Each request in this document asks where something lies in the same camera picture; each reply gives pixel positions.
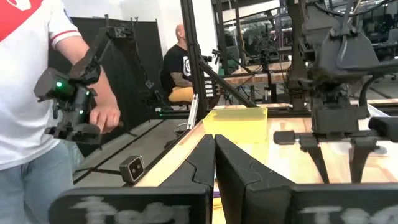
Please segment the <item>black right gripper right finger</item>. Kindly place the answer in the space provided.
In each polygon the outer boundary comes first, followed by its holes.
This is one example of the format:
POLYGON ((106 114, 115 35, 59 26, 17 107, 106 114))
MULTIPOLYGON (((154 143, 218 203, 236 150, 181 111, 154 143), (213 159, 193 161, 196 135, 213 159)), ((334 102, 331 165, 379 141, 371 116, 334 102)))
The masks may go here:
POLYGON ((397 223, 397 184, 296 184, 223 135, 215 144, 227 223, 397 223))

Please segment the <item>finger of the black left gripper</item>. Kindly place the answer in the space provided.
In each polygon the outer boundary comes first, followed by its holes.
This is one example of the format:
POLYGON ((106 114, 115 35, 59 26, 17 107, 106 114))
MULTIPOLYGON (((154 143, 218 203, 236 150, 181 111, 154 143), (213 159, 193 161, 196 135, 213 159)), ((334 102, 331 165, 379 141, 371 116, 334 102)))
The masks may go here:
POLYGON ((350 175, 352 183, 361 182, 368 156, 377 149, 376 143, 375 138, 351 139, 350 175))
POLYGON ((320 177, 324 184, 329 184, 329 176, 326 169, 325 161, 323 158, 322 150, 318 145, 318 141, 315 137, 300 137, 299 139, 300 149, 306 152, 312 158, 320 177))

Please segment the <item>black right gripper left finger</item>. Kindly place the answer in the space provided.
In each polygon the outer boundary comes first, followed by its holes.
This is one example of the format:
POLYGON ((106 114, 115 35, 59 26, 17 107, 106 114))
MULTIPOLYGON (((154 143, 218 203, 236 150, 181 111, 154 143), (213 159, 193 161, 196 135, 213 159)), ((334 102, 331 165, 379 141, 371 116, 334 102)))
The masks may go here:
POLYGON ((158 187, 74 188, 50 206, 53 224, 210 224, 215 180, 215 140, 202 137, 158 187))

